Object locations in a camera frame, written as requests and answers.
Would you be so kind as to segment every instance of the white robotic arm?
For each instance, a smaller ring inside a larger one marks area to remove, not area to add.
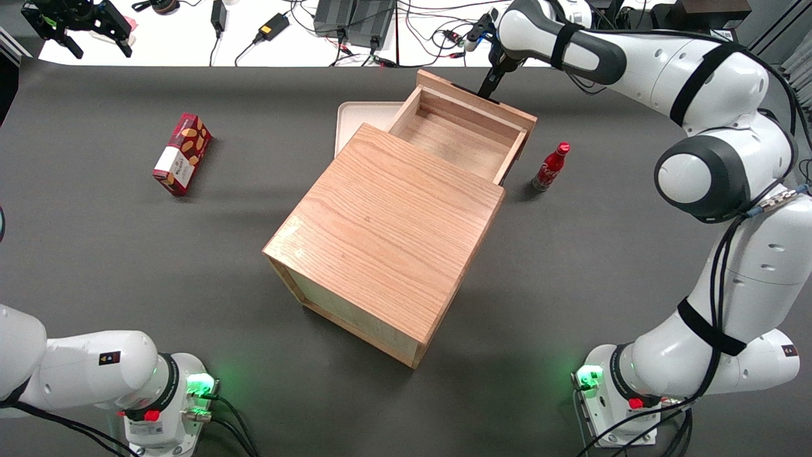
[[[190,354],[160,354],[137,331],[48,339],[42,323],[0,305],[0,418],[96,405],[123,416],[133,453],[189,456],[214,379]]]
[[[777,210],[741,222],[729,242],[721,328],[746,348],[721,354],[703,393],[762,390],[792,380],[800,367],[797,351],[775,327],[812,272],[812,199],[779,183],[792,169],[794,145],[758,112],[768,72],[710,39],[561,24],[554,20],[561,16],[554,6],[516,0],[499,17],[490,55],[494,66],[479,94],[489,97],[522,60],[541,59],[669,115],[685,130],[688,137],[663,154],[654,172],[658,191],[674,207],[718,223],[754,203],[772,207],[780,201]],[[715,65],[701,68],[714,59]],[[725,226],[720,242],[727,231]],[[599,446],[625,445],[656,424],[661,398],[689,398],[701,390],[714,352],[706,341],[714,335],[708,337],[702,327],[714,320],[711,282],[723,265],[715,255],[718,244],[678,311],[635,342],[595,348],[577,372],[591,430],[602,435]],[[655,434],[656,429],[636,444],[653,444]]]

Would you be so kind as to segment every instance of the red button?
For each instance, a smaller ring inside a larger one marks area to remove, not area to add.
[[[147,422],[155,422],[158,420],[158,417],[161,415],[160,411],[149,410],[144,413],[144,420]]]

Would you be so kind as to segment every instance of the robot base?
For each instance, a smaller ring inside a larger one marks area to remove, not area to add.
[[[188,391],[190,375],[206,373],[203,363],[194,355],[178,353],[172,359],[178,364],[178,389],[159,421],[133,422],[124,418],[130,449],[143,457],[191,457],[203,423],[187,418],[189,411],[210,411],[211,401],[193,397]],[[216,393],[215,381],[212,393]]]
[[[584,367],[578,370],[579,375],[583,372],[594,372],[597,374],[597,376],[592,376],[594,379],[592,389],[579,390],[578,392],[578,396],[581,399],[581,410],[584,413],[592,437],[597,437],[627,417],[660,408],[658,404],[650,409],[641,408],[632,410],[628,406],[628,400],[620,395],[609,374],[609,360],[616,347],[617,346],[614,345],[596,347],[586,356]],[[575,375],[573,375],[573,381],[576,387],[581,385],[578,377]],[[631,420],[617,429],[614,429],[611,433],[607,433],[598,441],[596,446],[624,446],[659,420],[659,412]],[[656,443],[656,437],[657,429],[654,429],[643,438],[635,441],[632,446],[654,445]]]

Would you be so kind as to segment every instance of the red cardboard box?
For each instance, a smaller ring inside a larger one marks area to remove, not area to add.
[[[185,195],[209,141],[211,132],[203,125],[200,116],[184,113],[155,164],[153,177],[172,195]]]

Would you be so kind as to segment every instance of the white table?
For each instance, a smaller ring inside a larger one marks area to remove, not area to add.
[[[68,65],[134,65],[134,66],[171,66],[195,67],[209,64],[209,53],[214,45],[214,29],[210,23],[212,0],[201,0],[196,7],[181,3],[180,8],[169,15],[158,15],[151,8],[142,12],[135,12],[131,5],[135,0],[112,0],[119,11],[132,17],[138,23],[133,34],[136,37],[132,45],[132,57],[126,58],[116,45],[100,41],[91,37],[87,32],[70,32],[76,43],[84,51],[82,59],[76,59],[66,49],[54,41],[48,41],[40,53],[40,59]],[[474,0],[412,0],[412,13],[409,21],[412,26],[424,37],[430,34],[448,18],[421,15],[426,12],[436,15],[448,15],[467,20],[477,20],[488,12],[491,7],[504,11],[509,1],[495,2],[492,5],[479,5],[462,7],[449,11],[427,11],[418,7],[456,7],[475,2]],[[303,7],[315,11],[317,0],[305,0]],[[405,8],[399,11],[398,19],[400,30],[400,63],[402,65],[420,65],[430,63],[438,52],[437,46],[431,42],[424,42],[425,48],[433,53],[429,55],[421,47],[421,40],[415,38],[406,27]],[[214,53],[214,66],[234,65],[235,57],[257,34],[257,29],[276,13],[285,13],[290,10],[289,2],[283,0],[240,0],[236,5],[228,7],[226,31],[218,49]],[[305,27],[313,27],[313,19],[301,7],[295,10],[296,19]],[[241,67],[326,67],[332,63],[336,55],[336,47],[325,38],[316,37],[305,30],[291,15],[288,15],[291,25],[282,31],[274,40],[263,41],[251,49],[242,59]],[[376,55],[395,60],[395,16],[387,34],[386,42]],[[448,24],[445,28],[453,28],[463,22]],[[460,27],[458,33],[466,33],[469,28]],[[438,34],[437,43],[442,40]],[[352,52],[359,54],[357,58],[341,60],[339,66],[360,66],[369,53],[369,48],[352,46]],[[484,41],[474,52],[463,59],[438,59],[436,67],[489,67],[488,50],[490,44]],[[446,50],[443,54],[462,51]],[[542,62],[527,62],[528,66],[546,66]]]

